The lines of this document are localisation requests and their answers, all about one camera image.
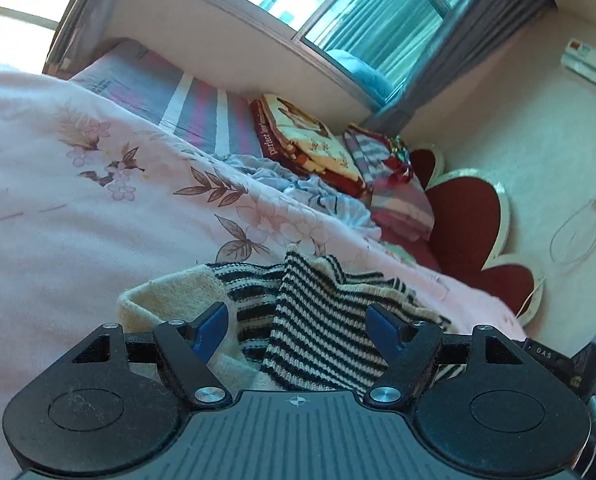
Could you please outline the striped mattress cover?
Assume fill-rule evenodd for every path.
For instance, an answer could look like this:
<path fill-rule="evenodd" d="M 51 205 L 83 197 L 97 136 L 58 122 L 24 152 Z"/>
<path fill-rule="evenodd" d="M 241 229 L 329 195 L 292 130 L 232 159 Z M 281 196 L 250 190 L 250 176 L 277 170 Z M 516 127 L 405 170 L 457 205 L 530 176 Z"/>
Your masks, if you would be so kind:
<path fill-rule="evenodd" d="M 71 81 L 208 154 L 262 155 L 248 99 L 135 40 L 121 41 Z"/>

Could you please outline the pink floral bed sheet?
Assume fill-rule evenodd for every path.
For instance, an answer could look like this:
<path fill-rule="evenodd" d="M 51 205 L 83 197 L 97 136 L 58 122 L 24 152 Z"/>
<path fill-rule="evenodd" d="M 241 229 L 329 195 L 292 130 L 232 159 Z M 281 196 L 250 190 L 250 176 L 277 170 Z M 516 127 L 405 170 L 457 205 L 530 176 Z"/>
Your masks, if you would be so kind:
<path fill-rule="evenodd" d="M 0 479 L 18 471 L 1 429 L 7 402 L 85 335 L 109 322 L 144 332 L 224 299 L 184 288 L 140 308 L 127 290 L 218 260 L 272 266 L 291 249 L 398 278 L 455 332 L 490 324 L 525 337 L 501 300 L 391 257 L 73 82 L 0 64 Z"/>

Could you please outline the grey curtain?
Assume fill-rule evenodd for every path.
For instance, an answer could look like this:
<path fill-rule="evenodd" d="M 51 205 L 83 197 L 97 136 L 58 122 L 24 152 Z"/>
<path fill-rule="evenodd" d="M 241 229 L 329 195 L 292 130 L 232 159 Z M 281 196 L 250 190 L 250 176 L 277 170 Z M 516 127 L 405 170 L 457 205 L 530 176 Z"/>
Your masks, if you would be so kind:
<path fill-rule="evenodd" d="M 103 44 L 117 0 L 69 0 L 58 22 L 42 73 L 70 78 L 88 66 Z"/>
<path fill-rule="evenodd" d="M 554 0 L 458 0 L 399 92 L 362 127 L 396 136 L 421 107 L 552 6 Z"/>

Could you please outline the grey right curtain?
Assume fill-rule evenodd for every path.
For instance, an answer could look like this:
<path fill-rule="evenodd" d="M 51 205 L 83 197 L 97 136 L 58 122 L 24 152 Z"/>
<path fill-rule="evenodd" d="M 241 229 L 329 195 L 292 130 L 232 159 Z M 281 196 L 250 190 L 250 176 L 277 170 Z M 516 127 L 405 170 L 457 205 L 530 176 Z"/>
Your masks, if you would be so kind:
<path fill-rule="evenodd" d="M 458 0 L 399 92 L 362 127 L 396 136 L 421 107 L 552 6 L 554 0 Z"/>

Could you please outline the yellow red folded blanket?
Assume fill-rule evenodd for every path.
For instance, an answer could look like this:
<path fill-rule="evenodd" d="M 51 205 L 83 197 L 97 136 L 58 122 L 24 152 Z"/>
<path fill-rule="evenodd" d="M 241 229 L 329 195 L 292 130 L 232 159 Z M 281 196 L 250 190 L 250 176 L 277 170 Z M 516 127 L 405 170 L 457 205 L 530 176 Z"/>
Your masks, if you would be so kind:
<path fill-rule="evenodd" d="M 261 151 L 297 176 L 317 176 L 354 198 L 366 191 L 351 154 L 318 118 L 275 94 L 250 105 Z"/>

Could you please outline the red white scalloped headboard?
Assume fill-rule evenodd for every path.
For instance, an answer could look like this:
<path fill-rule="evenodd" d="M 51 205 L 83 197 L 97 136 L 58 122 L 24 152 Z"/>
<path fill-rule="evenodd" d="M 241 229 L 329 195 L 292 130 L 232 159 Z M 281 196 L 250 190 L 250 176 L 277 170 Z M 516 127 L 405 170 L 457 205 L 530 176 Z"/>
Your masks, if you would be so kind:
<path fill-rule="evenodd" d="M 479 169 L 445 170 L 432 144 L 413 148 L 411 162 L 435 226 L 429 240 L 408 252 L 423 266 L 499 298 L 528 325 L 541 305 L 544 275 L 530 258 L 505 251 L 512 212 L 503 184 Z"/>

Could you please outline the white air conditioner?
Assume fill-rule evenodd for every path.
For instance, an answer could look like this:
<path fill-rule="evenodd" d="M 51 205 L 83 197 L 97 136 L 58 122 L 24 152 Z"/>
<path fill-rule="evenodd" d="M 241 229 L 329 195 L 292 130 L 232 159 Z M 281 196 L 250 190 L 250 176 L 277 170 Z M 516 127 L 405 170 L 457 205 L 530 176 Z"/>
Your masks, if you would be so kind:
<path fill-rule="evenodd" d="M 596 49 L 571 38 L 560 58 L 560 64 L 596 85 Z"/>

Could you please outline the light blue ruffled cloth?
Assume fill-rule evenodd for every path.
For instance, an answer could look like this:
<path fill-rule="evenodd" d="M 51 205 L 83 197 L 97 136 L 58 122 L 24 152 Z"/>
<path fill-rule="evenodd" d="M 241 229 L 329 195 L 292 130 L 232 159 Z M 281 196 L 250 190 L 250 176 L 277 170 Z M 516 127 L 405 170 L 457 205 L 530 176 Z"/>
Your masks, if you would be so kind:
<path fill-rule="evenodd" d="M 336 218 L 371 240 L 379 240 L 382 235 L 364 203 L 326 184 L 316 174 L 297 176 L 266 157 L 231 154 L 221 157 L 221 160 L 286 197 Z"/>

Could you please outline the striped red grey pillow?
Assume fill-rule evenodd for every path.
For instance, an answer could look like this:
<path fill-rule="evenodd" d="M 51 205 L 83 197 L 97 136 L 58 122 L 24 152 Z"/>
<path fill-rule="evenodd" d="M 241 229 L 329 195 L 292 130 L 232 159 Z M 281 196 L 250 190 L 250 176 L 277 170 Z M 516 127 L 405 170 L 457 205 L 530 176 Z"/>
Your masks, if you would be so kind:
<path fill-rule="evenodd" d="M 411 242 L 429 240 L 435 216 L 412 162 L 412 179 L 397 182 L 391 179 L 391 170 L 384 164 L 389 157 L 386 145 L 389 136 L 351 124 L 342 138 L 368 188 L 368 209 L 373 221 L 383 230 Z"/>

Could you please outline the cream striped knit sweater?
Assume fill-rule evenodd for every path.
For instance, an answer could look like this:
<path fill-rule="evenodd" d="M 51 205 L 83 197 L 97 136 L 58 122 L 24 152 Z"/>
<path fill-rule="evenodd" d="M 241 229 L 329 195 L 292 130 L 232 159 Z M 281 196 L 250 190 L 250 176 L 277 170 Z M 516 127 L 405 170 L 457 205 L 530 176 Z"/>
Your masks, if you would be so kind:
<path fill-rule="evenodd" d="M 348 273 L 332 255 L 308 258 L 296 248 L 273 266 L 208 263 L 156 278 L 119 297 L 119 318 L 126 330 L 147 332 L 193 321 L 216 302 L 228 308 L 228 333 L 209 367 L 231 392 L 366 393 L 387 368 L 365 331 L 373 304 L 404 322 L 458 330 L 398 278 Z"/>

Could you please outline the grey left curtain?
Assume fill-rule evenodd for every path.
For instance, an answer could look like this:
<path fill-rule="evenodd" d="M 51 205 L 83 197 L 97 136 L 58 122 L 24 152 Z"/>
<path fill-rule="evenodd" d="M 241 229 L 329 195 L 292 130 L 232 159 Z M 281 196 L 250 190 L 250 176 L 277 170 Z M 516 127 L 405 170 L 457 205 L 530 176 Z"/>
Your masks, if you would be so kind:
<path fill-rule="evenodd" d="M 103 44 L 117 0 L 69 0 L 58 22 L 42 73 L 70 78 L 88 66 Z"/>

